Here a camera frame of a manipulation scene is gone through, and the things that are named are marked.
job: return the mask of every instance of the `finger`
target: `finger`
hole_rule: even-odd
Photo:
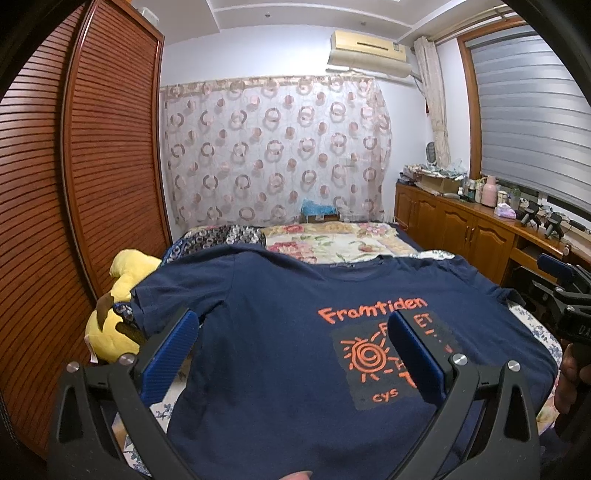
[[[569,404],[573,404],[577,399],[577,387],[564,375],[560,374],[555,395]]]
[[[560,371],[564,373],[570,381],[576,381],[577,378],[577,361],[573,356],[573,344],[571,343],[562,357],[560,364]]]
[[[554,395],[554,407],[558,413],[567,414],[570,411],[570,404],[565,402],[558,394]]]
[[[586,367],[582,368],[579,376],[583,382],[591,385],[591,365],[587,365]]]
[[[281,478],[280,480],[309,480],[310,475],[312,475],[312,472],[310,472],[310,471],[297,472],[297,473],[292,473],[291,475],[287,475],[287,476]]]

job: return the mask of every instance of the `hand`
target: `hand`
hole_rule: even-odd
[[[309,480],[310,475],[312,475],[312,472],[297,472],[287,475],[280,480]]]
[[[583,381],[591,385],[591,349],[571,343],[562,357],[560,378],[554,394],[554,406],[566,414],[577,400],[577,385]]]

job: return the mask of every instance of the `beige curtain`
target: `beige curtain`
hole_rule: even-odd
[[[445,92],[443,90],[439,55],[435,44],[427,41],[425,37],[419,38],[414,43],[414,50],[418,60],[418,69],[423,78],[424,93],[431,116],[437,165],[441,168],[447,168],[452,161],[447,140]]]
[[[304,199],[381,219],[391,126],[373,79],[172,85],[164,109],[163,160],[181,229],[293,223]]]

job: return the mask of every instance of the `t-shirt sleeve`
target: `t-shirt sleeve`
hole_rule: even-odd
[[[189,255],[163,265],[131,291],[134,319],[147,338],[160,333],[180,308],[202,319],[232,288],[235,255]]]
[[[502,288],[496,283],[491,282],[475,267],[470,265],[463,257],[456,255],[450,260],[442,261],[441,266],[461,279],[464,283],[471,285],[485,295],[490,295],[496,298],[500,302],[512,300],[522,306],[525,305],[525,302],[517,291],[512,288]]]

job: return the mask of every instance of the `window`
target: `window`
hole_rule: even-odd
[[[591,212],[591,107],[552,49],[522,23],[459,38],[471,162],[483,174]]]

